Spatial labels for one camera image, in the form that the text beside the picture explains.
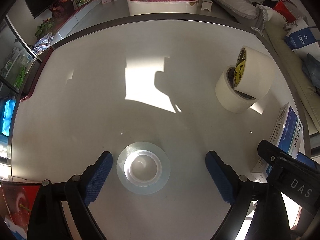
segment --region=white coffee table base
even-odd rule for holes
[[[167,2],[147,2],[129,1],[128,7],[130,16],[147,13],[192,13],[196,14],[199,0],[193,2],[167,1]]]

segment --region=blue and white box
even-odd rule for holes
[[[296,159],[303,134],[303,126],[289,103],[283,106],[277,118],[269,142]],[[267,176],[272,167],[262,158],[259,158],[251,174],[258,182],[267,183]]]

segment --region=white table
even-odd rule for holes
[[[139,1],[127,0],[130,16],[147,13],[192,13],[196,14],[199,0]]]
[[[95,28],[54,50],[32,97],[20,103],[12,175],[66,181],[105,150],[116,163],[129,144],[151,142],[170,160],[167,184],[151,195],[134,194],[114,165],[89,205],[97,224],[107,239],[210,239],[230,206],[205,154],[215,150],[237,174],[253,179],[257,145],[269,138],[280,107],[290,102],[297,112],[281,71],[255,110],[233,114],[217,101],[215,84],[243,45],[270,55],[255,35],[203,21],[147,18]]]

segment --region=screw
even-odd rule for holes
[[[42,181],[42,186],[48,186],[49,185],[49,182],[50,181],[48,181],[47,179],[46,180],[44,180],[44,181]]]
[[[73,175],[72,178],[71,178],[71,180],[74,181],[74,182],[76,182],[76,181],[79,181],[80,178],[81,178],[80,175]]]
[[[248,180],[248,178],[244,175],[240,175],[239,176],[239,180],[243,181],[243,182],[246,182]]]

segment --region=potted plant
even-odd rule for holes
[[[42,21],[42,24],[40,26],[37,26],[37,31],[35,33],[35,36],[39,40],[46,34],[52,32],[53,27],[54,27],[54,21],[52,17],[45,19]]]

